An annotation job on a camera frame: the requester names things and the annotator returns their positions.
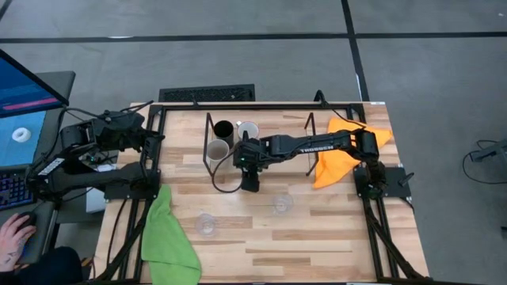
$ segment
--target green cloth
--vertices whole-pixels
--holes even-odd
[[[148,212],[141,257],[154,285],[195,285],[200,263],[192,244],[170,210],[171,190],[163,185]]]

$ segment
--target wooden table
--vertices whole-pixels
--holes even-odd
[[[364,103],[364,110],[370,126],[391,129],[385,104]],[[139,112],[147,116],[148,108]],[[173,214],[200,258],[201,282],[375,281],[366,222],[353,175],[347,174],[336,184],[314,190],[314,174],[304,175],[309,169],[309,157],[302,154],[291,161],[271,165],[260,176],[259,193],[219,193],[212,187],[202,162],[207,112],[214,122],[252,120],[259,125],[261,137],[283,133],[306,135],[303,126],[310,113],[307,110],[167,113],[166,139],[162,142],[159,163],[162,183],[172,188]],[[325,133],[330,118],[335,115],[330,110],[312,112],[317,133]],[[137,160],[139,155],[135,151],[125,151],[118,157],[118,165]],[[386,166],[400,163],[394,138],[380,149],[380,160]],[[220,185],[225,184],[224,188],[237,185],[238,170],[235,171],[227,178],[217,177]],[[280,194],[290,194],[294,199],[293,208],[285,215],[277,215],[273,210],[273,197]],[[400,199],[387,198],[385,204],[394,243],[417,271],[427,275],[413,212]],[[121,201],[116,200],[106,207],[95,253],[97,274],[104,271],[112,225],[120,205]],[[130,201],[120,216],[112,257],[124,243],[129,207]],[[196,232],[196,217],[201,213],[216,218],[218,228],[213,237]],[[170,242],[170,237],[161,238]],[[136,243],[131,251],[128,277],[133,275],[137,246]],[[379,249],[384,275],[388,276],[387,254],[380,241]],[[142,282],[150,281],[148,264],[143,263]]]

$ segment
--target gray floor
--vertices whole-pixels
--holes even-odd
[[[507,31],[504,0],[349,1],[356,32]],[[0,38],[345,30],[341,3],[331,0],[13,0],[0,22]],[[476,140],[507,137],[507,39],[358,44],[369,96],[387,102],[403,164],[416,173],[410,186],[432,277],[505,284],[507,191],[467,180],[461,161]],[[35,72],[76,71],[71,105],[93,112],[156,99],[160,88],[241,83],[255,84],[258,101],[309,100],[316,89],[329,100],[359,100],[347,40],[0,48]],[[484,180],[507,180],[496,161],[468,167]],[[58,243],[91,256],[99,228],[65,226]]]

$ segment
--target orange cloth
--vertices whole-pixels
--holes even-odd
[[[353,131],[358,126],[345,120],[332,118],[327,127],[327,132],[332,133],[340,130]],[[366,131],[375,133],[377,145],[382,147],[393,136],[392,131],[366,127]],[[315,166],[314,188],[322,188],[338,182],[345,174],[352,170],[360,161],[351,158],[341,150],[331,150],[318,153],[318,163]]]

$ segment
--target clear plastic cup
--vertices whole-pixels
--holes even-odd
[[[201,214],[196,220],[197,232],[205,237],[210,237],[215,234],[215,218],[210,214]]]
[[[289,212],[294,205],[294,199],[289,194],[277,195],[273,198],[275,214],[283,215]]]

